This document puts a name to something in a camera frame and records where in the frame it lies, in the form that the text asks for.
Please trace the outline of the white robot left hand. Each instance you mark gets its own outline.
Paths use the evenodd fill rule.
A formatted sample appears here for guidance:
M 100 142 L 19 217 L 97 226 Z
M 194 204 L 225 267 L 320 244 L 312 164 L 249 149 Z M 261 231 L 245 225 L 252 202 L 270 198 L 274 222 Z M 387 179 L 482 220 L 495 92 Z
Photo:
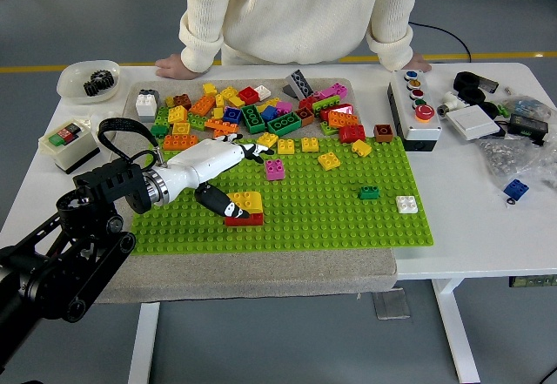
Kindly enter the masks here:
M 206 209 L 222 217 L 247 219 L 250 213 L 235 205 L 228 195 L 209 181 L 216 178 L 245 159 L 263 163 L 264 154 L 272 155 L 273 150 L 259 144 L 237 144 L 242 136 L 237 133 L 223 135 L 215 139 L 204 139 L 191 148 L 170 158 L 165 167 L 155 170 L 158 197 L 157 205 L 172 202 L 183 190 L 192 189 L 194 198 Z

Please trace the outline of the person's left hand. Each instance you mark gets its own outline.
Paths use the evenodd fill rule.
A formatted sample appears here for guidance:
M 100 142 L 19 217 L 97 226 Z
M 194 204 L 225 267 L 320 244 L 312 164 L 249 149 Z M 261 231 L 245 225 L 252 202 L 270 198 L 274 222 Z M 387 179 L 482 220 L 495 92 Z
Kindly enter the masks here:
M 424 59 L 421 54 L 414 52 L 411 60 L 403 66 L 403 69 L 429 72 L 432 70 L 432 66 Z

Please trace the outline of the person's right hand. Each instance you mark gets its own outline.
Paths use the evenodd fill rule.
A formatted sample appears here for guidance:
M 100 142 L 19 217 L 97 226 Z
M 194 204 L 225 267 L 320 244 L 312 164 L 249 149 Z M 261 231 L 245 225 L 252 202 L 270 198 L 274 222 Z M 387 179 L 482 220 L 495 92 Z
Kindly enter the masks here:
M 158 77 L 192 80 L 200 76 L 198 72 L 186 68 L 178 54 L 171 54 L 167 58 L 157 60 L 155 66 L 157 67 L 156 75 Z

